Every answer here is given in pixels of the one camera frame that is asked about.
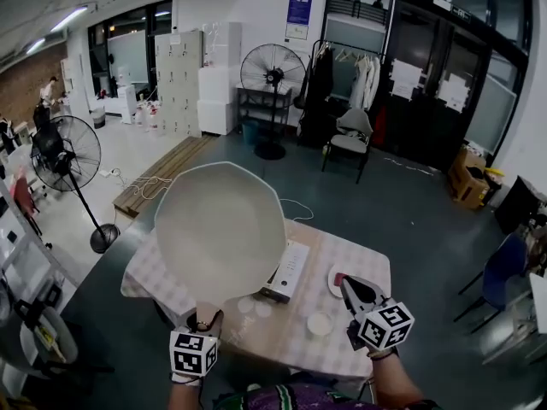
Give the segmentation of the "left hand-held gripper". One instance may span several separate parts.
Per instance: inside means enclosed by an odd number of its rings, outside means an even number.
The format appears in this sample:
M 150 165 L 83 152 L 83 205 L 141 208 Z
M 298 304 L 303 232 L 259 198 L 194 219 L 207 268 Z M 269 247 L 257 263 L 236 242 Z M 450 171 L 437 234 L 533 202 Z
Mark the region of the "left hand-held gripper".
M 218 360 L 224 313 L 218 310 L 214 320 L 201 330 L 197 314 L 184 316 L 170 333 L 169 355 L 173 373 L 185 377 L 204 377 Z

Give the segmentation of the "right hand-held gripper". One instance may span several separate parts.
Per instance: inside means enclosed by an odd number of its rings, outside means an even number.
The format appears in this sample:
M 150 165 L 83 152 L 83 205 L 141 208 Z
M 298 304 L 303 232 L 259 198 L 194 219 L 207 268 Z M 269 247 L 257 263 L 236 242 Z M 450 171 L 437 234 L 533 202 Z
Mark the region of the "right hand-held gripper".
M 334 285 L 353 317 L 346 333 L 355 351 L 393 349 L 406 340 L 415 318 L 402 302 L 395 302 L 377 284 L 345 273 L 335 274 Z

